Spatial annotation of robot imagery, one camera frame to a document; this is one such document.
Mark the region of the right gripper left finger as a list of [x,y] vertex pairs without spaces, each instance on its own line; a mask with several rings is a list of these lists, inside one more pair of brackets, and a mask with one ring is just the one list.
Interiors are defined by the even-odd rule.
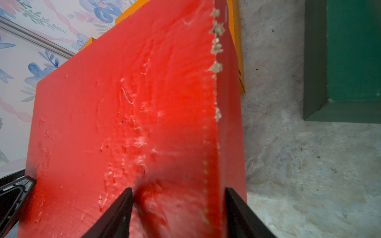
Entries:
[[133,204],[133,190],[128,187],[82,238],[128,238]]

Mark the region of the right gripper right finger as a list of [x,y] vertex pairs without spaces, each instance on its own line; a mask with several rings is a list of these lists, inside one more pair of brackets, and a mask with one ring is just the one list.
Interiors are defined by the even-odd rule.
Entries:
[[228,237],[275,238],[275,235],[258,218],[241,196],[232,188],[225,189]]

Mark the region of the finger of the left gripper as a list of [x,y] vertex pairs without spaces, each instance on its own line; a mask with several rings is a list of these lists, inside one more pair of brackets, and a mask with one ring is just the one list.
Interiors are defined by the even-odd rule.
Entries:
[[8,175],[1,178],[1,237],[4,238],[17,224],[26,200],[36,180],[26,175]]

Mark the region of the red shoebox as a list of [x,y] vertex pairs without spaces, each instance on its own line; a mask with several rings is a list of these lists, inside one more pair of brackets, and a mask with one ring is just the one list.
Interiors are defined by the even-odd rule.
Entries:
[[128,187],[132,238],[225,238],[246,195],[226,1],[148,1],[37,84],[18,237],[79,238]]

